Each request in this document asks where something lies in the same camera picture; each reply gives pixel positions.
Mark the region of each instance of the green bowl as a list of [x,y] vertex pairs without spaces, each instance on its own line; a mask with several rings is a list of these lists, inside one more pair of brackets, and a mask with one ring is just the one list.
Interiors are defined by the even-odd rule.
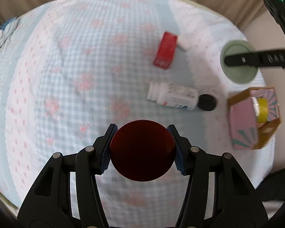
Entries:
[[252,81],[257,74],[258,68],[250,66],[227,67],[224,58],[227,55],[247,52],[254,52],[254,49],[247,41],[243,40],[230,41],[222,49],[221,68],[224,74],[235,83],[246,84]]

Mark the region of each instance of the black bottle cap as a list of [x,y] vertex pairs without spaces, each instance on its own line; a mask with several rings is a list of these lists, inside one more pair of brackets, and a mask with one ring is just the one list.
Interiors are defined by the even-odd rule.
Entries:
[[216,108],[217,100],[209,94],[202,94],[198,99],[198,107],[203,111],[213,111]]

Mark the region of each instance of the red box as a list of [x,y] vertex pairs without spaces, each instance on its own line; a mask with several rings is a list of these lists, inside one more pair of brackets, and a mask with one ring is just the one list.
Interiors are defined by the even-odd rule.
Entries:
[[165,32],[163,34],[162,41],[160,42],[160,47],[153,65],[162,69],[168,69],[174,58],[176,43],[177,36],[172,33]]

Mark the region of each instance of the white pill bottle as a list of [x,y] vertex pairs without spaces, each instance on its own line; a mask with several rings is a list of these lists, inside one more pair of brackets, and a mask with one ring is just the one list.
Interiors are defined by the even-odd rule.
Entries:
[[167,82],[150,82],[147,100],[159,105],[193,110],[198,104],[199,92],[194,88],[172,85]]

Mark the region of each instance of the yellow tape roll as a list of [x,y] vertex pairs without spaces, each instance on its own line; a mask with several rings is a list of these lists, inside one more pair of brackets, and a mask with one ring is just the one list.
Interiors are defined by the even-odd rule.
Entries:
[[259,108],[260,108],[260,114],[257,119],[258,123],[265,123],[267,122],[267,116],[268,116],[268,103],[267,99],[265,98],[257,98],[259,102]]

